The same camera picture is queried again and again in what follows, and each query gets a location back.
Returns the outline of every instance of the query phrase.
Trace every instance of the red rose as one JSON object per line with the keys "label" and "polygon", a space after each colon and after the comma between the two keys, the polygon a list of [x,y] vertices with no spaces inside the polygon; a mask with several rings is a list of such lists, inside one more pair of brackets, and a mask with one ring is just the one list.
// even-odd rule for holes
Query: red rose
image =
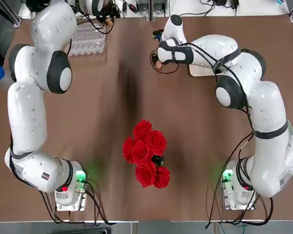
{"label": "red rose", "polygon": [[170,180],[169,170],[166,167],[158,167],[154,180],[154,186],[158,189],[165,188]]}
{"label": "red rose", "polygon": [[148,160],[151,160],[151,153],[150,149],[148,148],[147,144],[143,141],[139,140],[131,149],[132,159],[133,162],[140,165]]}
{"label": "red rose", "polygon": [[144,140],[146,136],[151,132],[152,125],[149,121],[142,120],[133,129],[133,136],[135,140]]}
{"label": "red rose", "polygon": [[136,167],[136,177],[137,180],[142,184],[143,188],[150,186],[154,183],[155,174],[156,167],[152,161]]}
{"label": "red rose", "polygon": [[131,150],[134,144],[135,142],[130,136],[125,140],[123,144],[123,156],[127,160],[127,162],[130,163],[133,163]]}
{"label": "red rose", "polygon": [[153,130],[147,138],[147,144],[150,147],[152,154],[163,156],[166,148],[166,139],[160,131]]}

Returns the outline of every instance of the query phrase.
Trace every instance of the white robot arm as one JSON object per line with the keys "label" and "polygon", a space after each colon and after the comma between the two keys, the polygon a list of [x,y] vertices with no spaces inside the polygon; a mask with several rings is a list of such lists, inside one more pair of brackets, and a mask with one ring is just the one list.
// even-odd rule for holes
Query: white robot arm
{"label": "white robot arm", "polygon": [[76,7],[80,12],[97,16],[103,7],[104,0],[66,0],[70,6]]}
{"label": "white robot arm", "polygon": [[80,200],[85,173],[79,163],[50,157],[40,148],[47,138],[44,91],[65,93],[72,72],[64,45],[77,28],[75,14],[64,1],[52,2],[32,21],[34,46],[16,45],[9,57],[15,83],[8,90],[11,146],[5,164],[13,174],[42,192],[55,192],[56,203]]}
{"label": "white robot arm", "polygon": [[248,101],[255,154],[229,162],[224,172],[226,180],[223,178],[229,209],[244,210],[254,190],[272,197],[293,175],[293,135],[289,131],[282,96],[275,83],[261,81],[266,63],[260,54],[240,50],[234,39],[222,35],[208,35],[186,43],[182,27],[179,16],[169,18],[157,50],[158,60],[162,64],[191,64],[223,72],[215,87],[218,101],[236,109],[245,106],[244,98]]}

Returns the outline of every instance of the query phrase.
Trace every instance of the green indicator light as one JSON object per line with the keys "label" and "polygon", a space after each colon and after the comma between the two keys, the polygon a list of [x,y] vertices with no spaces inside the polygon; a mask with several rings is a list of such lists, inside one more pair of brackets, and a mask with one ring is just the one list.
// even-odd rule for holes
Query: green indicator light
{"label": "green indicator light", "polygon": [[232,170],[225,170],[223,172],[223,178],[226,182],[231,181],[231,176],[233,175],[233,171]]}
{"label": "green indicator light", "polygon": [[77,171],[76,180],[78,182],[86,182],[86,173],[84,171]]}

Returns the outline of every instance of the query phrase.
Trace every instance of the rose bouquet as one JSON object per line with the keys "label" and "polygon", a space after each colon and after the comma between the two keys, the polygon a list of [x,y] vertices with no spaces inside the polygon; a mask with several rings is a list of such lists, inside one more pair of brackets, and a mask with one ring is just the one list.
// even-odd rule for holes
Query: rose bouquet
{"label": "rose bouquet", "polygon": [[169,170],[163,167],[166,139],[162,132],[153,130],[149,121],[142,120],[123,144],[123,156],[136,164],[136,178],[142,187],[154,185],[165,188],[170,180]]}

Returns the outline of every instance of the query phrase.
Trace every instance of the brown tablecloth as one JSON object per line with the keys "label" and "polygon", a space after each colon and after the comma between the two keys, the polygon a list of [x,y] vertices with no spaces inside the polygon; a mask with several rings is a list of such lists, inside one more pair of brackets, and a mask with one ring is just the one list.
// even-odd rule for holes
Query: brown tablecloth
{"label": "brown tablecloth", "polygon": [[[69,59],[69,91],[45,94],[48,139],[43,150],[77,160],[89,171],[100,185],[109,220],[207,220],[208,181],[215,186],[215,175],[251,131],[243,113],[217,102],[214,78],[191,77],[185,65],[171,75],[152,69],[149,55],[158,45],[152,31],[164,28],[166,20],[116,20],[104,54]],[[184,18],[184,32],[188,41],[226,35],[240,48],[259,52],[267,63],[264,80],[279,86],[293,125],[293,23],[288,16]],[[11,47],[17,43],[32,44],[28,21],[15,30]],[[0,221],[50,220],[39,192],[17,181],[4,164],[10,141],[6,103],[6,92],[0,90]],[[167,138],[165,165],[171,181],[165,189],[143,189],[134,166],[123,159],[123,141],[141,119]],[[251,142],[242,155],[253,152]],[[211,201],[209,186],[208,212]],[[293,220],[293,178],[274,201],[272,219]],[[238,214],[224,212],[223,219]],[[262,205],[258,203],[246,218],[264,219]],[[90,200],[78,219],[93,219]],[[217,209],[213,220],[219,220]]]}

